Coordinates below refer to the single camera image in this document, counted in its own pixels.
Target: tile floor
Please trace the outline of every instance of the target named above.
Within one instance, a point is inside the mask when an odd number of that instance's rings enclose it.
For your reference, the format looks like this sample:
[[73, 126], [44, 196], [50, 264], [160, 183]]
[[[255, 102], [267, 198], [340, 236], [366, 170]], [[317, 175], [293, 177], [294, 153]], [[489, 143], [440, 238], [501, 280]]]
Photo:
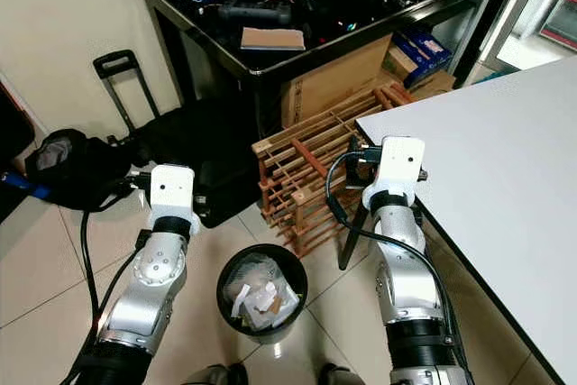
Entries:
[[[91, 217], [88, 239], [100, 293], [133, 248], [146, 216], [133, 194]], [[2, 385], [59, 383], [86, 334], [89, 300], [79, 261], [79, 222], [77, 211], [29, 198], [0, 225]], [[347, 272], [338, 270], [337, 243], [326, 243], [303, 259], [310, 286], [307, 308], [275, 351], [234, 332], [215, 303], [220, 270], [255, 243], [279, 243], [256, 205], [191, 242], [187, 284], [146, 383], [176, 385], [209, 364], [244, 361], [252, 385], [313, 385], [325, 362], [349, 366], [367, 385], [388, 384], [390, 360], [368, 244], [360, 243]], [[552, 383], [446, 246], [434, 236], [431, 246], [463, 319], [477, 384]]]

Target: white wall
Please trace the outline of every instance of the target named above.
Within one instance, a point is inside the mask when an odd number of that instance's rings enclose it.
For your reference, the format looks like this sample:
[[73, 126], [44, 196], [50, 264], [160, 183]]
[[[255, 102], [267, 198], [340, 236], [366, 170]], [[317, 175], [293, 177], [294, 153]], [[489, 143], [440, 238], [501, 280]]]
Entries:
[[[125, 48], [136, 53], [160, 111], [178, 106], [143, 0], [0, 0], [0, 70], [51, 131], [126, 135], [91, 63]], [[138, 81], [119, 85], [134, 122], [150, 120]]]

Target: black table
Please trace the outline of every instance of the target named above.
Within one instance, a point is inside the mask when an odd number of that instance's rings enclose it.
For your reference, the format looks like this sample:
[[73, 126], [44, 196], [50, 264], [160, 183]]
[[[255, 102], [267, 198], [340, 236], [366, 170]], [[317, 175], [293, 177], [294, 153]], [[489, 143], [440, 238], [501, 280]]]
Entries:
[[[228, 92], [246, 97], [255, 113], [258, 134], [264, 136], [280, 129], [280, 85], [327, 62], [335, 60], [361, 46], [412, 23], [445, 20], [458, 14], [461, 5], [472, 0], [421, 0], [389, 16], [364, 25], [322, 45], [304, 52], [255, 55], [241, 52], [237, 44], [219, 39], [214, 26], [205, 26], [196, 17], [198, 5], [189, 0], [145, 0], [158, 35], [160, 46], [169, 65], [170, 75], [177, 87], [181, 102], [194, 97], [197, 83], [192, 78], [190, 56], [186, 44], [197, 47], [195, 75], [202, 69], [209, 71], [215, 86], [228, 82]], [[470, 71], [477, 59], [481, 42], [497, 18], [506, 0], [483, 0], [477, 20], [461, 53], [454, 71], [457, 82]]]

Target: suitcase handle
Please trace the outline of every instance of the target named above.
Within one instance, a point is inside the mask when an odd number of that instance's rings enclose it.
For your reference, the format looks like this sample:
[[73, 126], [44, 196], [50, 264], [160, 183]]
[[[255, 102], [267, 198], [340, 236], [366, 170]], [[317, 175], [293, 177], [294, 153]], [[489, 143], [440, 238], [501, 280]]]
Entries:
[[132, 50], [119, 50], [100, 56], [92, 61], [94, 69], [100, 78], [109, 78], [130, 69], [137, 69], [138, 61]]

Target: black trash can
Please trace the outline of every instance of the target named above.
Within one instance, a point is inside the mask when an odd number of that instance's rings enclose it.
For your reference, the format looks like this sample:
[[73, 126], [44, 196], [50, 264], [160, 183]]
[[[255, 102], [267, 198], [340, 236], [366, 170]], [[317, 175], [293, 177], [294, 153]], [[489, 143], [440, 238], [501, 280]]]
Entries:
[[[242, 319], [239, 317], [232, 318], [231, 311], [233, 303], [226, 300], [223, 293], [223, 287], [228, 277], [236, 271], [243, 263], [243, 259], [253, 253], [264, 254], [273, 259], [278, 265], [285, 279], [293, 291], [300, 296], [297, 308], [285, 321], [276, 328], [266, 328], [261, 331], [252, 331], [249, 326], [243, 326]], [[308, 281], [305, 268], [302, 263], [292, 252], [286, 248], [274, 245], [272, 243], [261, 243], [252, 247], [245, 248], [236, 253], [233, 258], [226, 263], [223, 271], [220, 273], [218, 283], [216, 284], [216, 302], [221, 315], [228, 325], [239, 333], [248, 335], [248, 337], [258, 344], [275, 344], [289, 334], [292, 324], [297, 319], [300, 312], [307, 302]]]

